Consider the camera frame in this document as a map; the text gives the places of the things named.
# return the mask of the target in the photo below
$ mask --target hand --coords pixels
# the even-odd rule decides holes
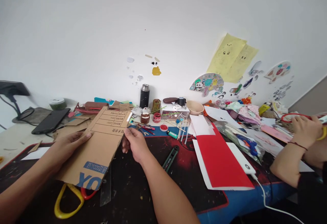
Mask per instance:
[[[305,148],[309,148],[321,136],[322,123],[316,116],[312,116],[312,121],[305,116],[292,118],[294,137],[293,142]]]
[[[142,133],[134,128],[125,128],[124,134],[122,139],[123,153],[127,153],[131,149],[134,160],[141,163],[143,158],[151,154]]]
[[[53,173],[61,168],[73,152],[91,138],[92,133],[81,137],[83,132],[76,132],[57,140],[48,151],[38,160],[37,164]]]

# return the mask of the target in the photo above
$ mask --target smartphone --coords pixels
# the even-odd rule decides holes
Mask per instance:
[[[35,129],[33,129],[32,134],[47,134],[52,132],[70,110],[70,108],[65,108],[52,111]]]

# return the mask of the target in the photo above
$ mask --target red handle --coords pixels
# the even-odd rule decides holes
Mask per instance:
[[[87,195],[87,194],[86,194],[86,190],[85,190],[85,188],[81,188],[81,194],[82,194],[82,196],[83,196],[83,198],[84,198],[85,200],[89,200],[91,197],[94,196],[94,194],[96,194],[96,192],[97,192],[97,191],[93,191],[93,193],[92,193],[91,195]]]
[[[287,120],[284,120],[284,117],[288,116],[288,115],[298,115],[298,116],[305,116],[307,118],[309,118],[311,120],[311,117],[310,116],[307,116],[307,115],[304,115],[304,114],[300,114],[300,113],[287,113],[287,114],[284,114],[280,120],[282,120],[283,122],[285,123],[291,123],[292,121],[287,121]]]

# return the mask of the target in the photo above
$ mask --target blue glue gun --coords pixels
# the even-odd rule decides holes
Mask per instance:
[[[258,152],[255,149],[255,146],[257,145],[256,142],[250,140],[249,138],[240,135],[240,134],[235,134],[237,138],[245,142],[245,145],[249,147],[251,155],[253,156],[258,156]]]

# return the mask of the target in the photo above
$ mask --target bracelet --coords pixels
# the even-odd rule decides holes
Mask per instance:
[[[289,143],[291,143],[291,144],[295,144],[295,145],[297,145],[297,146],[299,146],[299,147],[302,147],[303,149],[308,150],[307,148],[305,148],[304,146],[301,146],[301,145],[297,144],[296,142],[291,142],[291,141],[289,141]]]

